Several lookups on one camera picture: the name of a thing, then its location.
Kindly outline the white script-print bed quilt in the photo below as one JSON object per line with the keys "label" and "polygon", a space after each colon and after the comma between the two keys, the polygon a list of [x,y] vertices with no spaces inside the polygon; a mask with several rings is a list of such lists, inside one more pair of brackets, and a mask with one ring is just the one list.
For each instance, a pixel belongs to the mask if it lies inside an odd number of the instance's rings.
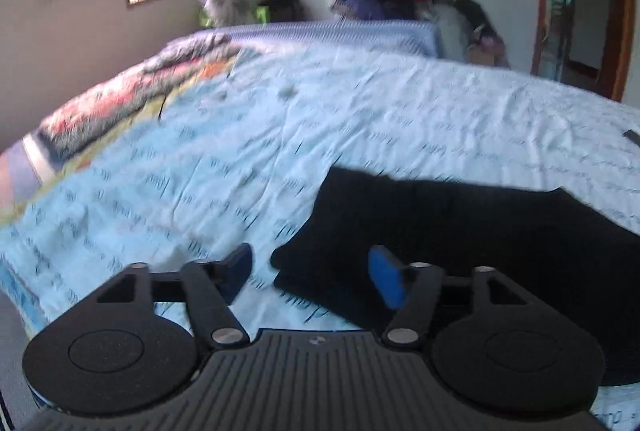
{"label": "white script-print bed quilt", "polygon": [[230,310],[250,337],[177,394],[117,416],[40,404],[33,430],[634,430],[639,379],[519,421],[465,404],[415,351],[276,286],[272,252],[326,174],[563,189],[639,238],[634,108],[512,71],[356,48],[247,59],[173,99],[1,232],[1,284],[34,338],[134,263],[177,272],[247,243]]}

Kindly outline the colourful folded blanket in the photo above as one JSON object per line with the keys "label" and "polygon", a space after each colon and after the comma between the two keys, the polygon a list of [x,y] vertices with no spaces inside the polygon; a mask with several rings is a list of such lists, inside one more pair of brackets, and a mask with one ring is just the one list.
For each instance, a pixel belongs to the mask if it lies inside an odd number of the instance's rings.
{"label": "colourful folded blanket", "polygon": [[1,220],[19,214],[66,169],[87,162],[82,153],[98,152],[117,128],[136,121],[140,113],[150,112],[196,79],[229,69],[239,51],[228,33],[178,39],[49,114],[1,155]]}

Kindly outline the black smartphone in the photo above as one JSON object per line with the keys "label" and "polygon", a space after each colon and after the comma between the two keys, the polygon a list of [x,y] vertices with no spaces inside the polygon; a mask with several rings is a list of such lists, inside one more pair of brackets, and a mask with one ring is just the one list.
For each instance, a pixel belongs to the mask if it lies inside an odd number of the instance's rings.
{"label": "black smartphone", "polygon": [[639,144],[639,143],[640,143],[640,135],[639,135],[637,132],[635,132],[635,131],[627,130],[627,131],[624,133],[624,136],[625,136],[626,138],[630,139],[630,140],[631,140],[631,142],[634,142],[634,143],[636,143],[636,144]]}

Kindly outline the black pants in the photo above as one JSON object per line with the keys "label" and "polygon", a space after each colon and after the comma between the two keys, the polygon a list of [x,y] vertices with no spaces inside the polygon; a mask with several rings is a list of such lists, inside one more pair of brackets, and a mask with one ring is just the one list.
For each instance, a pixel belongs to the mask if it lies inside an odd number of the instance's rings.
{"label": "black pants", "polygon": [[364,329],[392,319],[370,281],[382,246],[458,277],[490,266],[585,329],[606,385],[639,379],[639,238],[567,191],[393,180],[332,168],[308,221],[272,252],[276,286]]}

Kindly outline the wooden door frame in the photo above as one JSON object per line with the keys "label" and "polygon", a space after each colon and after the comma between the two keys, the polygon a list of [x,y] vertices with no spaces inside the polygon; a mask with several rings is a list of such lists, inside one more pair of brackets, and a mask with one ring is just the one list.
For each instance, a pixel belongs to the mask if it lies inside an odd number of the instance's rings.
{"label": "wooden door frame", "polygon": [[539,0],[532,73],[621,102],[638,18],[637,0]]}

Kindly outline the green plastic stool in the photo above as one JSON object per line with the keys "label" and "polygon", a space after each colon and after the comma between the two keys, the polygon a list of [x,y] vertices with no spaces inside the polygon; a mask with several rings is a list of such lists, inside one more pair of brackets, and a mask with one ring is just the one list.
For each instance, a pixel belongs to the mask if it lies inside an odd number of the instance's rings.
{"label": "green plastic stool", "polygon": [[218,12],[211,17],[204,9],[198,13],[198,24],[201,28],[225,28],[242,26],[243,24],[265,24],[270,23],[269,8],[265,6],[250,6],[245,10],[228,10],[228,12]]}

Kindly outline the black bag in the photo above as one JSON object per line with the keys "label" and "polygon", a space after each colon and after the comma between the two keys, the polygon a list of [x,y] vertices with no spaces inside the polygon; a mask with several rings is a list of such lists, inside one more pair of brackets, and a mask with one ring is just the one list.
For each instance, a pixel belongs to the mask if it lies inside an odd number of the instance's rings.
{"label": "black bag", "polygon": [[263,0],[258,6],[267,11],[269,22],[299,22],[306,19],[301,0]]}

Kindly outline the blue striped bed sheet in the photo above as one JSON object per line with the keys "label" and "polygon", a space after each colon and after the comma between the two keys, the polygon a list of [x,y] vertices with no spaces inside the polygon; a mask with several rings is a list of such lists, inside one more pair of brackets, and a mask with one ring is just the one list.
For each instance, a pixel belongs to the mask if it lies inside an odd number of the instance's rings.
{"label": "blue striped bed sheet", "polygon": [[198,34],[220,33],[233,41],[275,40],[292,43],[328,43],[370,50],[388,50],[439,59],[445,55],[439,28],[415,20],[324,20],[242,24],[201,30]]}

